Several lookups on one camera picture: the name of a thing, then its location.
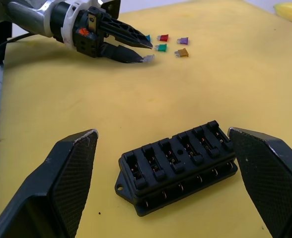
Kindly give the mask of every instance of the black cable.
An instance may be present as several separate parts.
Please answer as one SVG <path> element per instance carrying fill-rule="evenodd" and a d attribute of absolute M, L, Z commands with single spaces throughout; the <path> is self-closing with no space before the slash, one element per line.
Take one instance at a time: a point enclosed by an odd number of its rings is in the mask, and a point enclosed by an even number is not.
<path fill-rule="evenodd" d="M 3 47 L 3 46 L 5 46 L 7 43 L 16 42 L 16 41 L 19 41 L 19 40 L 21 40 L 21 39 L 24 39 L 24 38 L 27 38 L 27 37 L 29 37 L 29 36 L 33 36 L 33 35 L 34 35 L 33 33 L 26 33 L 26 34 L 24 34 L 24 35 L 17 36 L 17 37 L 14 37 L 14 38 L 11 38 L 11 39 L 8 40 L 8 41 L 2 42 L 2 43 L 0 44 L 0 48 Z"/>

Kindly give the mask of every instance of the green fuse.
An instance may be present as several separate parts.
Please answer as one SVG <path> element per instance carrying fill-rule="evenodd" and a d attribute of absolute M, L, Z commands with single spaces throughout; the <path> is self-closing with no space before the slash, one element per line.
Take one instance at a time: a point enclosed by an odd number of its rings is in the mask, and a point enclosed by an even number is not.
<path fill-rule="evenodd" d="M 166 52 L 166 50 L 167 50 L 167 44 L 157 45 L 157 46 L 155 46 L 155 50 L 156 50 L 156 51 L 163 51 L 163 52 Z"/>

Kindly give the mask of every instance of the fuse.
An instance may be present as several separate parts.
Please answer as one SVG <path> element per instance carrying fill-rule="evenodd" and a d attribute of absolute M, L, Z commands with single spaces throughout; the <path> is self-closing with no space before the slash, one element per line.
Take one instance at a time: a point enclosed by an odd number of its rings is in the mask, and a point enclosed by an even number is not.
<path fill-rule="evenodd" d="M 156 50 L 156 51 L 163 51 L 163 52 L 166 52 L 166 50 L 167 50 L 167 44 L 157 45 L 157 46 L 155 46 L 155 50 Z"/>
<path fill-rule="evenodd" d="M 152 62 L 152 61 L 154 60 L 154 58 L 155 58 L 155 55 L 145 56 L 145 57 L 141 60 L 141 62 L 142 62 L 142 63 L 150 63 L 150 62 Z"/>
<path fill-rule="evenodd" d="M 188 37 L 178 39 L 177 43 L 182 44 L 182 45 L 187 45 L 188 44 Z"/>
<path fill-rule="evenodd" d="M 146 38 L 150 42 L 150 35 L 147 35 Z"/>
<path fill-rule="evenodd" d="M 189 56 L 189 54 L 188 54 L 186 48 L 183 48 L 182 50 L 178 50 L 178 51 L 176 51 L 176 52 L 175 52 L 175 55 L 176 55 L 177 57 L 188 57 L 188 56 Z"/>
<path fill-rule="evenodd" d="M 157 36 L 157 39 L 159 41 L 168 41 L 169 35 L 161 35 L 161 36 Z"/>

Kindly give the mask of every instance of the fuse box mounting hole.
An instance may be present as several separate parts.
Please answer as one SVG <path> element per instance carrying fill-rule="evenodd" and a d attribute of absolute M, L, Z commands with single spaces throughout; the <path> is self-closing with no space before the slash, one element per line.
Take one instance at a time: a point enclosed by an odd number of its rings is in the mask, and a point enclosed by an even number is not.
<path fill-rule="evenodd" d="M 118 185 L 116 185 L 116 188 L 117 188 L 117 190 L 119 190 L 119 191 L 122 191 L 124 188 L 123 188 L 123 185 L 121 185 L 121 184 L 118 184 Z"/>

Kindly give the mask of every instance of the red fuse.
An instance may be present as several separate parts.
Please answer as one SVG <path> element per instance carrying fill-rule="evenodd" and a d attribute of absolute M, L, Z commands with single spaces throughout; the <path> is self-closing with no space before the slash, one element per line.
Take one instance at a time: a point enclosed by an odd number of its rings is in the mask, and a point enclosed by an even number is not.
<path fill-rule="evenodd" d="M 157 36 L 157 39 L 159 41 L 168 41 L 169 35 L 161 35 L 161 36 Z"/>

